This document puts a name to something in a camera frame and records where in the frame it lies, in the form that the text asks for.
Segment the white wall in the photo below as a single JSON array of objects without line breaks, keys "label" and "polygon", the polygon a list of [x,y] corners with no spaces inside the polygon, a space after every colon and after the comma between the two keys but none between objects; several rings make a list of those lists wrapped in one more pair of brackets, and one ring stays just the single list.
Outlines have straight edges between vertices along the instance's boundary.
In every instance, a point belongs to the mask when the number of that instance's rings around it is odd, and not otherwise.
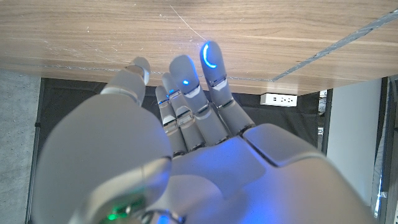
[{"label": "white wall", "polygon": [[370,206],[381,80],[333,90],[327,157]]}]

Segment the blue led light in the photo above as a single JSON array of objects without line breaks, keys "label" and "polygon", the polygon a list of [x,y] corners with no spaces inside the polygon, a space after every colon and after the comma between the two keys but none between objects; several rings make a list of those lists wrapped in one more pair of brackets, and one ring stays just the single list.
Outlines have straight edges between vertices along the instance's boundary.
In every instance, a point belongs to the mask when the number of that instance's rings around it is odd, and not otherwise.
[{"label": "blue led light", "polygon": [[169,218],[162,215],[161,217],[159,217],[157,224],[168,224],[169,223]]},{"label": "blue led light", "polygon": [[207,49],[209,48],[209,45],[206,44],[205,48],[203,49],[203,59],[205,61],[205,63],[207,64],[207,66],[209,66],[210,68],[216,68],[217,65],[213,65],[210,62],[207,61]]}]

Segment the green light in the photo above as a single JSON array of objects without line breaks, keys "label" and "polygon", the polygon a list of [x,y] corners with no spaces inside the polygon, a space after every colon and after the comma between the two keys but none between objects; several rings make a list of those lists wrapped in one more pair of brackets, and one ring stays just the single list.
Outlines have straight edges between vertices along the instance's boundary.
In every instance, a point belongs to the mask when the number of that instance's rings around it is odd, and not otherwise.
[{"label": "green light", "polygon": [[110,214],[110,215],[108,215],[108,220],[115,220],[115,219],[117,219],[117,218],[118,218],[118,216],[115,215],[115,214]]}]

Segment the robot finger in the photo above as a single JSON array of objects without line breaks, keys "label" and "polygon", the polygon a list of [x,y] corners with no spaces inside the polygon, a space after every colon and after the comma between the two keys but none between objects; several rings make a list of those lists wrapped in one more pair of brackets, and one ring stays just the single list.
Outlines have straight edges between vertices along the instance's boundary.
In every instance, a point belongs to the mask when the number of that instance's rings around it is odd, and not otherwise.
[{"label": "robot finger", "polygon": [[200,62],[211,100],[231,134],[238,135],[253,127],[254,122],[232,97],[221,49],[216,42],[204,44],[200,51]]},{"label": "robot finger", "polygon": [[191,109],[208,146],[214,146],[228,139],[228,132],[217,117],[203,92],[195,66],[190,57],[181,55],[170,64],[170,73]]},{"label": "robot finger", "polygon": [[163,74],[162,81],[165,91],[169,93],[169,103],[176,115],[177,125],[180,127],[188,152],[204,147],[206,142],[198,129],[195,118],[170,73]]},{"label": "robot finger", "polygon": [[187,153],[187,147],[185,146],[181,130],[177,125],[177,117],[167,97],[166,89],[163,86],[158,86],[155,93],[160,109],[160,116],[162,117],[163,129],[167,137],[169,137],[173,157],[182,156]]},{"label": "robot finger", "polygon": [[101,94],[130,96],[139,106],[145,96],[145,85],[149,81],[150,66],[144,57],[136,57],[128,66],[104,87]]}]

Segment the electrical outlet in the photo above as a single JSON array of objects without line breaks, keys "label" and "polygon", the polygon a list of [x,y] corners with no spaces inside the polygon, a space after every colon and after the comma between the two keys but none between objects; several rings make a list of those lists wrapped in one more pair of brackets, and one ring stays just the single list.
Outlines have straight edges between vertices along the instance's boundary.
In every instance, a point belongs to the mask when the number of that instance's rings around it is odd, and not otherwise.
[{"label": "electrical outlet", "polygon": [[297,96],[266,93],[261,95],[260,104],[271,106],[297,106]]}]

